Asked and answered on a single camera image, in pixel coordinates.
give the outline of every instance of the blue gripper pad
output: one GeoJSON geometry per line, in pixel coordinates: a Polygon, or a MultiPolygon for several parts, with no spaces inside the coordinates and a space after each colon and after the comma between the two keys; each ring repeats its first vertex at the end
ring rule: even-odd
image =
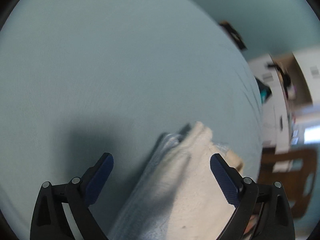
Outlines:
{"type": "Polygon", "coordinates": [[[108,154],[101,163],[99,162],[100,160],[97,163],[99,164],[97,171],[92,176],[85,188],[84,204],[87,207],[97,201],[99,194],[113,169],[114,161],[111,154],[108,154]]]}
{"type": "Polygon", "coordinates": [[[229,177],[226,170],[216,157],[217,154],[214,154],[210,158],[210,168],[216,178],[226,200],[229,204],[234,205],[235,208],[239,206],[239,188],[229,177]]]}

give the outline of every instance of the black object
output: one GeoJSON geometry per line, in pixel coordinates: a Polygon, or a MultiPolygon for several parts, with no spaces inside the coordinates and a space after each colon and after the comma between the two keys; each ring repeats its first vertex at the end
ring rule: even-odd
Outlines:
{"type": "Polygon", "coordinates": [[[283,119],[282,119],[282,115],[280,116],[280,130],[281,130],[281,132],[283,131],[283,119]]]}
{"type": "Polygon", "coordinates": [[[232,27],[230,23],[227,21],[222,21],[219,23],[219,25],[229,33],[230,38],[233,39],[239,50],[247,49],[241,35],[232,27]]]}
{"type": "Polygon", "coordinates": [[[55,186],[48,181],[43,183],[32,216],[30,240],[74,239],[62,203],[69,203],[85,240],[107,240],[88,206],[96,202],[112,169],[113,157],[104,153],[81,178],[76,177],[67,184],[55,186]]]}
{"type": "Polygon", "coordinates": [[[307,240],[319,240],[320,239],[320,220],[317,223],[316,227],[311,232],[307,240]]]}
{"type": "Polygon", "coordinates": [[[290,76],[288,74],[285,74],[283,72],[283,70],[279,67],[278,64],[268,64],[268,68],[275,68],[277,71],[280,72],[280,74],[282,76],[285,96],[288,98],[288,87],[291,86],[291,78],[290,78],[290,76]]]}
{"type": "Polygon", "coordinates": [[[288,199],[280,182],[273,185],[256,184],[231,168],[214,154],[210,168],[228,203],[236,208],[217,240],[240,240],[248,225],[256,203],[262,203],[259,220],[250,239],[294,240],[294,226],[288,199]]]}
{"type": "Polygon", "coordinates": [[[0,239],[19,240],[0,210],[0,239]]]}
{"type": "Polygon", "coordinates": [[[259,79],[255,78],[256,82],[258,84],[259,92],[260,92],[260,97],[261,97],[261,102],[265,103],[268,98],[272,95],[271,88],[264,83],[262,83],[259,79]]]}

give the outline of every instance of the white towel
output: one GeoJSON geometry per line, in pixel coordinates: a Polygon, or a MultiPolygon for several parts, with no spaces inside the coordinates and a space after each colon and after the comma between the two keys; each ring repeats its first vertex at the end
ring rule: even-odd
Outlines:
{"type": "MultiPolygon", "coordinates": [[[[232,213],[234,206],[228,204],[210,169],[210,157],[218,153],[211,142],[212,131],[202,123],[196,123],[189,136],[179,146],[167,153],[166,158],[188,160],[170,215],[166,240],[216,239],[232,213]]],[[[229,166],[243,170],[242,160],[231,150],[223,156],[229,166]]],[[[177,165],[167,171],[175,177],[177,165]]]]}
{"type": "MultiPolygon", "coordinates": [[[[134,190],[108,235],[112,240],[216,239],[230,219],[228,204],[210,169],[220,150],[212,131],[197,122],[187,137],[166,153],[154,172],[134,190]]],[[[226,162],[242,171],[231,150],[226,162]]]]}

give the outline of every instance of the white cabinet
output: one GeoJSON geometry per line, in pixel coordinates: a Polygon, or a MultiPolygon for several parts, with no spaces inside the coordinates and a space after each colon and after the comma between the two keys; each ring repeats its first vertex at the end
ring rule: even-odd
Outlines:
{"type": "Polygon", "coordinates": [[[276,153],[287,152],[290,147],[287,106],[278,72],[267,68],[268,64],[273,64],[269,54],[248,62],[253,75],[272,91],[272,96],[262,105],[263,147],[276,147],[276,153]]]}
{"type": "Polygon", "coordinates": [[[293,53],[307,82],[312,102],[320,102],[320,47],[293,53]]]}
{"type": "Polygon", "coordinates": [[[263,55],[248,62],[253,75],[270,87],[281,86],[278,73],[273,68],[268,68],[268,64],[273,64],[269,54],[263,55]]]}

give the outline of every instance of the light blue bed sheet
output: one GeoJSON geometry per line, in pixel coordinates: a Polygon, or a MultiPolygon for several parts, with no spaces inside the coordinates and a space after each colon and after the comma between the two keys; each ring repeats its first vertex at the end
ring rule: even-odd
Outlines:
{"type": "Polygon", "coordinates": [[[107,234],[160,134],[195,121],[257,178],[257,84],[189,0],[21,0],[0,32],[0,92],[0,209],[21,240],[41,184],[104,152],[115,166],[90,210],[107,234]]]}

